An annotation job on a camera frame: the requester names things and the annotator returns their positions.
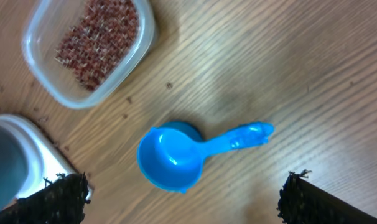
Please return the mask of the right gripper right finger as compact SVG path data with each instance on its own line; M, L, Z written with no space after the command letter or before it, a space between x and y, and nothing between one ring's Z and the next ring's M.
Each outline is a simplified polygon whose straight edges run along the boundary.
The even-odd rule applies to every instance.
M289 172L276 210L286 224L377 224L377 218L306 181L309 170Z

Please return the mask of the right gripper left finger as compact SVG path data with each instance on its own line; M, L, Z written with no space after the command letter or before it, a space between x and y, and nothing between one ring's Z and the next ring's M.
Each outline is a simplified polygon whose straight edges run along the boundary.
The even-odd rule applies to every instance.
M91 202L88 180L82 174L57 174L58 179L45 179L45 188L0 211L4 224L80 224L84 207Z

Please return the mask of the blue plastic measuring scoop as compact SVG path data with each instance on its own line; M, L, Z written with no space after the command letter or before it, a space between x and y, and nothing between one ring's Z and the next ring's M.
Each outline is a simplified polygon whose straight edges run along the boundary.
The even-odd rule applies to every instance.
M141 139L137 163L156 187L184 194L200 179L208 157L265 145L273 132L273 125L253 122L206 141L191 124L171 121L153 127Z

